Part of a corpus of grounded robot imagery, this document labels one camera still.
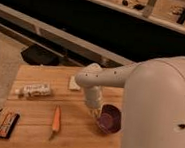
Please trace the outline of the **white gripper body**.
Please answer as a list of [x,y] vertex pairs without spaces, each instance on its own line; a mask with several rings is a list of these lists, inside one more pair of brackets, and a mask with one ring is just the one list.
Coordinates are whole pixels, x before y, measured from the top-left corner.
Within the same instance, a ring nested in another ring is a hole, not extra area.
[[83,89],[86,106],[90,109],[98,109],[102,106],[102,91],[100,86]]

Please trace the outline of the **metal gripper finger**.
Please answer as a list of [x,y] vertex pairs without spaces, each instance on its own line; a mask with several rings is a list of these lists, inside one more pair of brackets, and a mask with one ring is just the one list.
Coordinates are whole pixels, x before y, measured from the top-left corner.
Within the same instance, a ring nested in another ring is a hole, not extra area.
[[94,119],[98,119],[100,117],[101,110],[100,108],[90,109],[90,114],[92,115]]

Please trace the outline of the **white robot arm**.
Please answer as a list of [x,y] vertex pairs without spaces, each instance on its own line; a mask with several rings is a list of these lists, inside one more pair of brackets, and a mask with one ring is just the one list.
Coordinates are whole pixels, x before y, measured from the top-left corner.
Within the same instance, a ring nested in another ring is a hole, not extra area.
[[90,110],[101,106],[101,87],[122,88],[121,148],[185,148],[185,57],[90,64],[75,79]]

